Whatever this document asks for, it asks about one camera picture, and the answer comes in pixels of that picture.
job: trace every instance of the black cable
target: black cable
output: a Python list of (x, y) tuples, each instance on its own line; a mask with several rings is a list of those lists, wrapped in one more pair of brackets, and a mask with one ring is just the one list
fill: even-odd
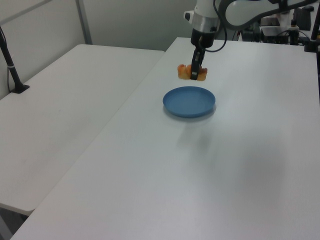
[(6, 68), (6, 84), (8, 85), (8, 91), (11, 93), (10, 87), (9, 87), (9, 68)]
[(279, 34), (277, 34), (276, 37), (279, 36), (280, 34), (284, 34), (284, 33), (285, 33), (285, 35), (287, 35), (288, 32), (289, 32), (289, 30), (282, 31), (282, 32), (280, 32)]
[(227, 36), (226, 26), (225, 26), (224, 21), (222, 20), (222, 17), (221, 17), (221, 15), (220, 15), (220, 13), (218, 12), (218, 9), (217, 9), (217, 7), (216, 7), (216, 0), (213, 0), (213, 8), (214, 8), (214, 11), (215, 11), (215, 13), (217, 14), (218, 18), (220, 19), (221, 25), (222, 25), (223, 30), (224, 30), (224, 43), (223, 43), (223, 45), (222, 45), (219, 49), (217, 49), (217, 50), (208, 50), (208, 49), (205, 49), (204, 47), (201, 46), (201, 40), (202, 40), (202, 36), (201, 36), (200, 39), (199, 39), (199, 47), (200, 47), (201, 49), (205, 50), (205, 51), (208, 52), (208, 53), (216, 53), (216, 52), (219, 52), (221, 49), (223, 49), (223, 48), (225, 47), (226, 43), (227, 43), (227, 37), (228, 37), (228, 36)]
[(299, 30), (298, 30), (298, 32), (299, 32), (299, 33), (302, 33), (303, 35), (305, 35), (305, 36), (310, 40), (310, 37), (308, 37), (308, 35), (305, 34), (303, 31), (299, 31)]
[(1, 26), (0, 26), (0, 33), (1, 33), (2, 37), (3, 37), (3, 39), (4, 39), (5, 44), (7, 44), (7, 39), (6, 39), (5, 33), (2, 30)]
[[(0, 26), (0, 34), (2, 35), (2, 38), (4, 40), (5, 45), (7, 45), (7, 39), (6, 39), (5, 33), (2, 30), (1, 26)], [(10, 90), (10, 87), (9, 87), (9, 67), (7, 67), (7, 69), (6, 69), (6, 83), (7, 83), (7, 86), (8, 86), (9, 93), (11, 93), (11, 90)]]
[(232, 36), (232, 41), (235, 39), (236, 32), (237, 32), (237, 31), (234, 31), (234, 34), (233, 34), (233, 36)]

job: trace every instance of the floor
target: floor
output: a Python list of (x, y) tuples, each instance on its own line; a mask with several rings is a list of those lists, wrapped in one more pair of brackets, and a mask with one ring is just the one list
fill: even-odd
[(27, 220), (27, 216), (0, 208), (0, 240), (9, 240)]

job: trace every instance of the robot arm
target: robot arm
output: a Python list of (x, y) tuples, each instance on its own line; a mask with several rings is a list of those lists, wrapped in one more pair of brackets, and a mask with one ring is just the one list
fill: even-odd
[(299, 8), (316, 1), (197, 0), (193, 11), (184, 13), (184, 18), (192, 25), (191, 43), (195, 46), (191, 63), (191, 79), (198, 78), (206, 48), (213, 45), (220, 25), (223, 24), (232, 30), (241, 30), (265, 16)]

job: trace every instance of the orange object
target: orange object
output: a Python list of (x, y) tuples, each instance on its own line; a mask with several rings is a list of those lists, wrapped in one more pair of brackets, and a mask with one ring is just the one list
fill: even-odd
[[(198, 81), (206, 80), (207, 73), (208, 73), (208, 69), (202, 68), (200, 66), (197, 80)], [(178, 77), (180, 79), (189, 80), (191, 78), (191, 65), (186, 66), (184, 64), (180, 64), (178, 66)]]

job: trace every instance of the blue plate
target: blue plate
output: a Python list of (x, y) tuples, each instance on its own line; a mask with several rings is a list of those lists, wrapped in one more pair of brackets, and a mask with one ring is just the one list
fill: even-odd
[(182, 118), (197, 118), (212, 112), (216, 98), (202, 87), (183, 86), (169, 91), (163, 97), (167, 111)]

